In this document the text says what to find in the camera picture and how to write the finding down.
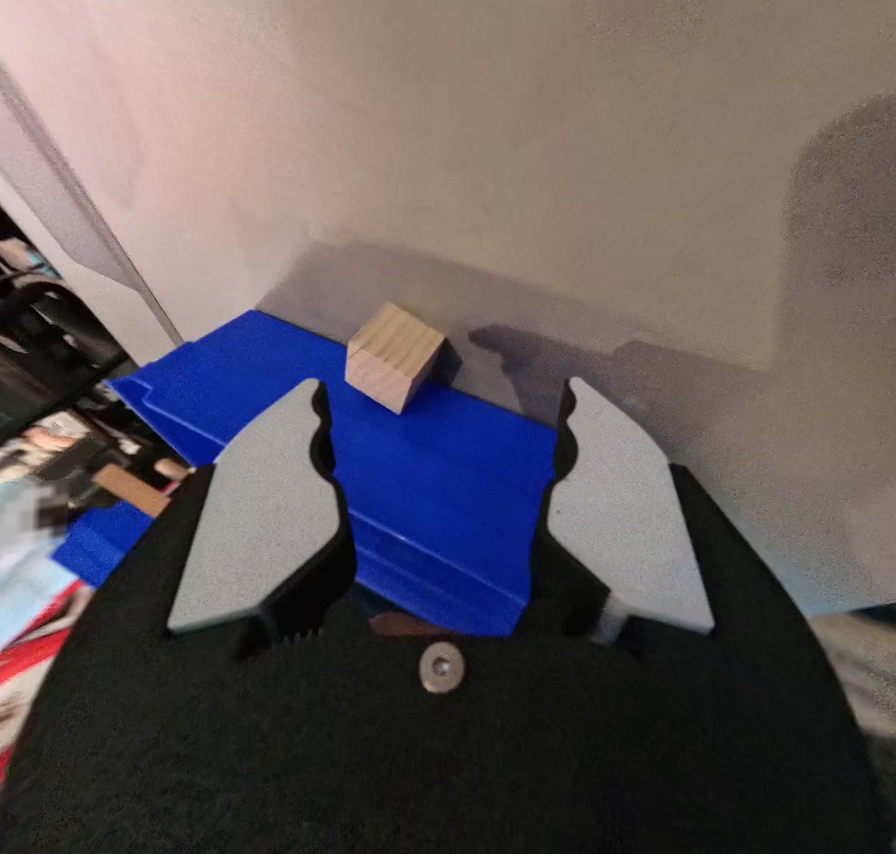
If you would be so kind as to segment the blue plastic bin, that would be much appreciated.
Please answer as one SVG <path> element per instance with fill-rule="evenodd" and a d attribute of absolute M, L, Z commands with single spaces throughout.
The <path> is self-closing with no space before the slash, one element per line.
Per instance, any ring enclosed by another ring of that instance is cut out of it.
<path fill-rule="evenodd" d="M 196 467 L 301 381 L 326 387 L 357 582 L 431 624 L 509 635 L 553 478 L 554 429 L 428 381 L 400 415 L 344 381 L 346 348 L 248 311 L 109 387 Z"/>

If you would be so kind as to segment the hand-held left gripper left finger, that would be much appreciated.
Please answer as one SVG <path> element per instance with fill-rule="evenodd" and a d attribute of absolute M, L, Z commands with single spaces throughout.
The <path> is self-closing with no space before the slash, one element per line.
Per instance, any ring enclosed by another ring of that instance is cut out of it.
<path fill-rule="evenodd" d="M 331 428 L 325 383 L 309 378 L 224 447 L 168 614 L 172 637 L 237 627 L 274 643 L 323 635 L 357 571 Z"/>

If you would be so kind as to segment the plain wooden cube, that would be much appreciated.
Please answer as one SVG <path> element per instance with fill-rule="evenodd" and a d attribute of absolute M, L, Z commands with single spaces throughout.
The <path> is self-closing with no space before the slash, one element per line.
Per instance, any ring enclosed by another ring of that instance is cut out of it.
<path fill-rule="evenodd" d="M 442 332 L 386 302 L 349 340 L 344 380 L 401 414 L 430 377 L 445 341 Z"/>

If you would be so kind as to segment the tan cardboard piece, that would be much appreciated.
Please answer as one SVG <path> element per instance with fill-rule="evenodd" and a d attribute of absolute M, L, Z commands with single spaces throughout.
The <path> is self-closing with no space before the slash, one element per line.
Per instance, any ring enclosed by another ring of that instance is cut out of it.
<path fill-rule="evenodd" d="M 109 463 L 93 474 L 92 482 L 151 519 L 158 518 L 170 504 L 170 497 L 131 472 Z"/>

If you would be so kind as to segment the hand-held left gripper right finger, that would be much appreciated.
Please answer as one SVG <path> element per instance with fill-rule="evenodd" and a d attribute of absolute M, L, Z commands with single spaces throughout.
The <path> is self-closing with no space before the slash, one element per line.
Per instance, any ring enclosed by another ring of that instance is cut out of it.
<path fill-rule="evenodd" d="M 533 535 L 533 601 L 564 635 L 611 644 L 632 618 L 715 626 L 670 462 L 583 378 L 564 382 L 553 477 Z"/>

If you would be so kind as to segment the red printed packaging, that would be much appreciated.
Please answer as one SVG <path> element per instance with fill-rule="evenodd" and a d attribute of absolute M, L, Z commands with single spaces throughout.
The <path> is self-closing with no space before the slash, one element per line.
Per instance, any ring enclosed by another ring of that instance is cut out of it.
<path fill-rule="evenodd" d="M 56 656 L 94 595 L 78 580 L 1 652 L 1 784 L 21 730 Z"/>

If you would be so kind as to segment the black office chair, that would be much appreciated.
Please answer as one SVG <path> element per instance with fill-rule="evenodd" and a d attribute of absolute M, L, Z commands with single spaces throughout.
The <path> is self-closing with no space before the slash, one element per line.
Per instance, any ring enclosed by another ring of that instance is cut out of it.
<path fill-rule="evenodd" d="M 136 364 L 1 211 L 1 441 L 58 412 L 105 404 Z"/>

